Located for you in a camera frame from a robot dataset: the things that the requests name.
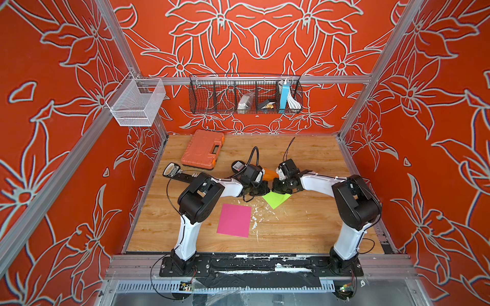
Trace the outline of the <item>orange square paper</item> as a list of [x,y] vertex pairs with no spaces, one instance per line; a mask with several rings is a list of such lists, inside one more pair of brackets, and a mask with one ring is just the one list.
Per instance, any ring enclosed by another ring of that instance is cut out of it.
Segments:
[[263,172],[263,177],[262,177],[263,181],[272,182],[274,179],[279,178],[279,175],[274,170],[263,168],[262,172]]

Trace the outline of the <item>green square paper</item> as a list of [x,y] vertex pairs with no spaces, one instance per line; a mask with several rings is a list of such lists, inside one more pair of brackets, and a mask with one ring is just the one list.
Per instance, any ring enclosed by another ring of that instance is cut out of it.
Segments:
[[274,192],[269,192],[268,194],[263,196],[263,199],[267,202],[267,204],[272,208],[278,208],[282,203],[287,201],[291,197],[290,194],[279,194]]

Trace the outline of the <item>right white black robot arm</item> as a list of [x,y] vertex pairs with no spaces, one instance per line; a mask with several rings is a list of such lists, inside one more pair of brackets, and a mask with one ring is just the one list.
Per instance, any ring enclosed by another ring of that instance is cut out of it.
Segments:
[[293,194],[314,191],[335,199],[343,222],[338,239],[330,249],[330,259],[338,266],[356,260],[361,240],[382,213],[382,206],[359,175],[347,178],[329,177],[303,171],[291,177],[280,175],[273,180],[273,192]]

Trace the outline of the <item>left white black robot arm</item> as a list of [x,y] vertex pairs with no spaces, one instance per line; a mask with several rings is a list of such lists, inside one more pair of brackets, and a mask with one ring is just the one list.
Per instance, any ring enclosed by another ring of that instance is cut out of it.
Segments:
[[264,196],[271,190],[268,182],[248,182],[236,178],[215,178],[200,173],[177,199],[181,217],[177,243],[170,257],[181,270],[190,269],[197,253],[197,239],[202,223],[223,197]]

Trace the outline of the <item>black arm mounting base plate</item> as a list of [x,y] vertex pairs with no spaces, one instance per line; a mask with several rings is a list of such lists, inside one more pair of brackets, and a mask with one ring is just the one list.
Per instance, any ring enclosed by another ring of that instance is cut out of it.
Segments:
[[364,271],[358,258],[341,263],[327,254],[266,254],[266,253],[198,253],[181,271],[170,257],[158,267],[160,277],[208,277],[222,274],[266,274],[289,272],[317,277],[362,277]]

